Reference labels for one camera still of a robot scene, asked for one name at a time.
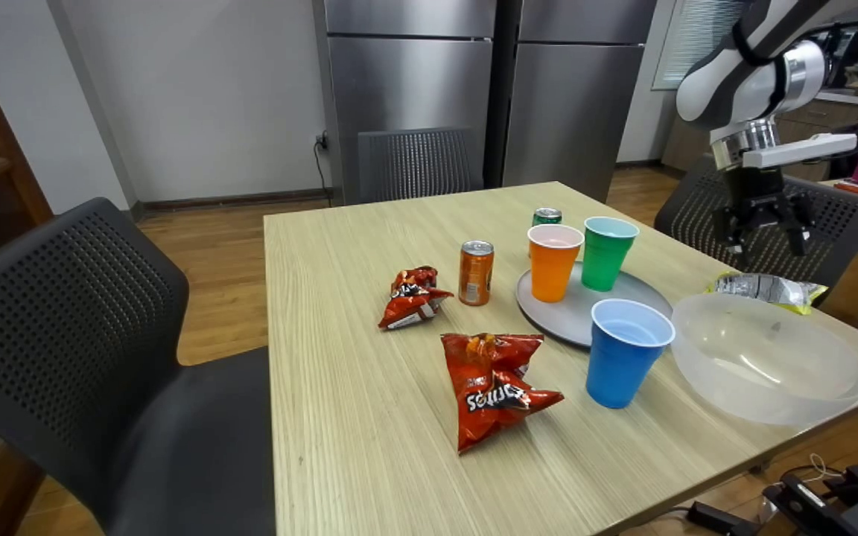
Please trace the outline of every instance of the orange cup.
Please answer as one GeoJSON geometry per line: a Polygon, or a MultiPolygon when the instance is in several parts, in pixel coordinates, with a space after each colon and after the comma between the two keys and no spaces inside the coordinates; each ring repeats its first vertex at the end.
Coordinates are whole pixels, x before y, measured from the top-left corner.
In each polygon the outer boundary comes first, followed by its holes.
{"type": "Polygon", "coordinates": [[[564,302],[580,250],[583,234],[565,223],[527,229],[530,295],[537,302],[564,302]]]}

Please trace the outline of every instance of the chip bag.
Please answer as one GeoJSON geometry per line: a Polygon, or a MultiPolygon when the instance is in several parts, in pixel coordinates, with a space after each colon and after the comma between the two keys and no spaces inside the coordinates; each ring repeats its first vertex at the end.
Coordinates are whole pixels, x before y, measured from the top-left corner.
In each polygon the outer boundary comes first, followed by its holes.
{"type": "Polygon", "coordinates": [[[406,326],[421,326],[434,320],[443,298],[454,293],[434,289],[437,271],[431,265],[416,265],[410,271],[400,271],[391,286],[391,304],[382,313],[379,329],[400,332],[406,326]]]}
{"type": "Polygon", "coordinates": [[[558,391],[533,391],[522,381],[530,356],[542,345],[539,335],[443,335],[440,345],[460,403],[460,453],[564,399],[558,391]]]}

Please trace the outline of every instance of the clear bowl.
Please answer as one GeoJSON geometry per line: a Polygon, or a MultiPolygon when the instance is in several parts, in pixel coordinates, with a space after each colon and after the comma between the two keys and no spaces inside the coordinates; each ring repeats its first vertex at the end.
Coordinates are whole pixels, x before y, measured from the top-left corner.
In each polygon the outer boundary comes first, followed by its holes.
{"type": "Polygon", "coordinates": [[[858,403],[858,356],[829,329],[738,295],[674,308],[674,359],[699,399],[769,427],[813,427],[858,403]]]}

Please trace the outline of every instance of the snack bag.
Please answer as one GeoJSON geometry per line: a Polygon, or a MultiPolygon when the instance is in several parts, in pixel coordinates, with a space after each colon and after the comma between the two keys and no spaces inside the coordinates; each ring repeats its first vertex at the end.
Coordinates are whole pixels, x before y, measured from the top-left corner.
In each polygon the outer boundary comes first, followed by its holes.
{"type": "Polygon", "coordinates": [[[798,317],[810,317],[813,302],[829,293],[819,283],[798,283],[774,274],[725,274],[714,280],[719,295],[744,295],[769,304],[780,304],[798,317]]]}
{"type": "Polygon", "coordinates": [[[539,335],[443,335],[440,345],[460,403],[460,453],[564,399],[558,391],[533,391],[522,381],[530,356],[542,345],[539,335]]]}
{"type": "Polygon", "coordinates": [[[382,313],[379,329],[400,332],[406,326],[421,326],[434,320],[443,298],[454,293],[434,289],[437,271],[431,265],[416,265],[410,271],[400,271],[391,286],[391,304],[382,313]]]}

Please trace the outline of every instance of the blue cup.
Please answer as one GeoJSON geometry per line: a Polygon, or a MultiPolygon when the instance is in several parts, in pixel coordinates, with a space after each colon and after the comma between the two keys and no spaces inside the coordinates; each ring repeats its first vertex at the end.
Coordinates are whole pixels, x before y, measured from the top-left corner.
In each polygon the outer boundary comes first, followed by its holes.
{"type": "Polygon", "coordinates": [[[589,320],[592,341],[583,387],[598,405],[626,409],[649,368],[674,342],[674,321],[659,310],[626,298],[598,302],[589,308],[589,320]]]}

